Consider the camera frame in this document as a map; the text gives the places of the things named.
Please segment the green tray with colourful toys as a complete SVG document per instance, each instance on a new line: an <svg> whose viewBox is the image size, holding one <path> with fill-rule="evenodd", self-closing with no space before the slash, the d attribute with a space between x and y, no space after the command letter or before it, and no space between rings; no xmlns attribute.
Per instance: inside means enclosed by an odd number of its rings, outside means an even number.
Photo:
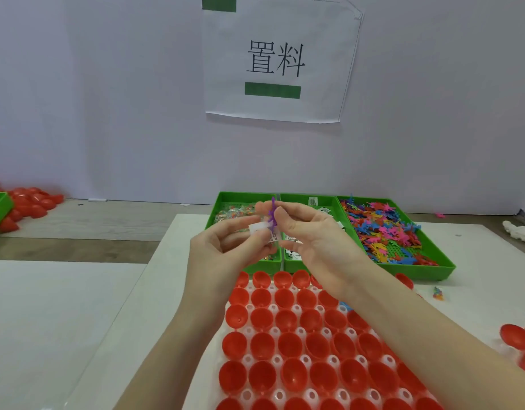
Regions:
<svg viewBox="0 0 525 410"><path fill-rule="evenodd" d="M339 197L341 197L341 198L348 198L347 196L338 196L338 198ZM405 215L405 217L408 220L411 220L401 209L400 209L400 213ZM446 280L451 275L452 271L455 270L456 266L441 251L441 249L439 249L437 247L437 245L425 233L423 233L422 227L418 231L418 236L421 239L421 242L422 242L422 245L423 245L423 253L426 254L428 257L434 259L438 263L437 267L431 267L431 266L386 266L386 265L382 266L379 263L376 263L376 262L374 262L374 263L377 266L382 267L383 269L385 269L387 272L389 272L392 275L396 275L397 273L402 273L402 274L407 275L411 280L426 280L426 281L435 281L435 282ZM361 244L360 240L357 243L357 245L362 248L362 244Z"/></svg>

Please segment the person's right hand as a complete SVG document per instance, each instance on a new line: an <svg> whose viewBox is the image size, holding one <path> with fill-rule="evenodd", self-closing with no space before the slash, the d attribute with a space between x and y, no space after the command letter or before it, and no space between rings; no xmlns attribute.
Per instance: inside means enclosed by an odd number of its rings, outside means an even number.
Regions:
<svg viewBox="0 0 525 410"><path fill-rule="evenodd" d="M298 253L334 298L348 301L358 282L376 270L376 265L329 214L304 204L278 201L274 217L280 230L295 239L281 241L280 245Z"/></svg>

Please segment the person's left hand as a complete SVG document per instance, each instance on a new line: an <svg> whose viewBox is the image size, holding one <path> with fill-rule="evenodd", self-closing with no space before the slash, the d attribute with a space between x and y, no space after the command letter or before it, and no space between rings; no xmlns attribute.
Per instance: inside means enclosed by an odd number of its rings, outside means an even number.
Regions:
<svg viewBox="0 0 525 410"><path fill-rule="evenodd" d="M225 305L245 268L227 263L210 243L207 229L190 241L183 297L205 305Z"/></svg>

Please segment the white toy figure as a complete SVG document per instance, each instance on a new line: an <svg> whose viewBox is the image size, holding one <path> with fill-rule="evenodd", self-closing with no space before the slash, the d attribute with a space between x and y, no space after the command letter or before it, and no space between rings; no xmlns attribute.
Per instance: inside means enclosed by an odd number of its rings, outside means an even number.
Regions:
<svg viewBox="0 0 525 410"><path fill-rule="evenodd" d="M525 226L515 226L512 222L504 220L503 227L511 238L525 242Z"/></svg>

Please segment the loose heap of red capsules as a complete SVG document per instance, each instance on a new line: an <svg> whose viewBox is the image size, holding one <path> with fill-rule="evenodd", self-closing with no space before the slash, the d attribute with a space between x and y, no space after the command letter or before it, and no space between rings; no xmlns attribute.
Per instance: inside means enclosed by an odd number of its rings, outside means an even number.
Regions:
<svg viewBox="0 0 525 410"><path fill-rule="evenodd" d="M7 192L14 204L13 209L0 222L0 234L19 230L19 222L23 219L45 217L65 200L63 194L51 194L38 187L16 187L6 191L0 185L0 192Z"/></svg>

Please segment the pile of printed paper slips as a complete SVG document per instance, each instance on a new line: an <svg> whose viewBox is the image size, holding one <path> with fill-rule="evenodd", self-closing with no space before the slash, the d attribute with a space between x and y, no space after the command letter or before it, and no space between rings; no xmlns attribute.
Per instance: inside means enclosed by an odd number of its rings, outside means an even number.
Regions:
<svg viewBox="0 0 525 410"><path fill-rule="evenodd" d="M295 239L282 247L298 253L308 270L348 264L356 244L333 217L340 211L335 197L281 193L276 205L278 227Z"/></svg>

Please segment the white paper sign green bars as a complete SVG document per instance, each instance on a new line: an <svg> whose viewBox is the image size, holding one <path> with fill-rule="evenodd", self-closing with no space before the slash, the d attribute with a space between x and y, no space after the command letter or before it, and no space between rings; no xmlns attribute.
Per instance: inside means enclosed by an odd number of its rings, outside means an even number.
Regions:
<svg viewBox="0 0 525 410"><path fill-rule="evenodd" d="M363 18L350 0L202 0L205 112L338 123Z"/></svg>

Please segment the pile of clear toy packets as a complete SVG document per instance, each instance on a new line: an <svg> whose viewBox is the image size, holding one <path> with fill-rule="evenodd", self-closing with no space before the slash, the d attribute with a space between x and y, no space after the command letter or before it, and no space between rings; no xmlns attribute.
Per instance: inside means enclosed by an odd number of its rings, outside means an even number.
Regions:
<svg viewBox="0 0 525 410"><path fill-rule="evenodd" d="M227 263L239 268L260 261L277 262L280 249L273 238L276 231L271 218L257 214L254 206L231 207L207 229L210 243L225 255Z"/></svg>

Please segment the green tray with clear packets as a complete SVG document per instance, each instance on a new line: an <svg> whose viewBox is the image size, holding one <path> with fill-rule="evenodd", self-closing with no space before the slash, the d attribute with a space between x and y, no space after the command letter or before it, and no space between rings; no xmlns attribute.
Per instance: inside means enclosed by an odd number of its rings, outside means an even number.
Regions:
<svg viewBox="0 0 525 410"><path fill-rule="evenodd" d="M272 193L220 192L205 228L207 229L223 220L255 215L256 202L271 200L272 197L277 199L277 195ZM247 266L244 271L247 272L248 275L253 275L257 271L274 275L282 270L281 267L282 255L280 249L277 249L274 254L266 256L261 261Z"/></svg>

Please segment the person's left forearm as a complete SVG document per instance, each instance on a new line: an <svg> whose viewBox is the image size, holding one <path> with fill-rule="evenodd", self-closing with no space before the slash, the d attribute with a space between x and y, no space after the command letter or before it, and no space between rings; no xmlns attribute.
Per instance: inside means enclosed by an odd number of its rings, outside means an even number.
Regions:
<svg viewBox="0 0 525 410"><path fill-rule="evenodd" d="M113 410L181 410L200 359L224 320L231 292L185 291L170 324Z"/></svg>

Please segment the person's right forearm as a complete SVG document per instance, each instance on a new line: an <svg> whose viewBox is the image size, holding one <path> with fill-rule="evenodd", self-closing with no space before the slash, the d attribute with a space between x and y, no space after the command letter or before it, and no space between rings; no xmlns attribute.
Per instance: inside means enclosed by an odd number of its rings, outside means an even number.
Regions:
<svg viewBox="0 0 525 410"><path fill-rule="evenodd" d="M352 307L446 410L525 410L525 372L385 273L341 282Z"/></svg>

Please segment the green tray with paper slips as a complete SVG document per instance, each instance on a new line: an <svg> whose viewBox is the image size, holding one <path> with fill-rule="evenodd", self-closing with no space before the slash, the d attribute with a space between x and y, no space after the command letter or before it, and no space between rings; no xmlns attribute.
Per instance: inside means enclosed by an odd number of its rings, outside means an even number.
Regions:
<svg viewBox="0 0 525 410"><path fill-rule="evenodd" d="M338 197L330 195L315 195L301 193L280 193L279 198L284 202L298 202L307 206L312 206L322 212L332 216L339 227L356 243L359 242L355 235L355 230L351 226L348 216L345 213ZM284 271L294 274L299 269L309 271L303 263L301 256L293 251L283 249Z"/></svg>

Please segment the pile of colourful toy figures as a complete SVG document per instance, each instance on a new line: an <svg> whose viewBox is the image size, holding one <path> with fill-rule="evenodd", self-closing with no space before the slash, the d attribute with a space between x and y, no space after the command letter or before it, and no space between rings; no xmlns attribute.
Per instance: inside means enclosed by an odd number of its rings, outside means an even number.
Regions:
<svg viewBox="0 0 525 410"><path fill-rule="evenodd" d="M368 257L386 266L431 266L423 253L420 226L408 220L390 199L350 196L339 202Z"/></svg>

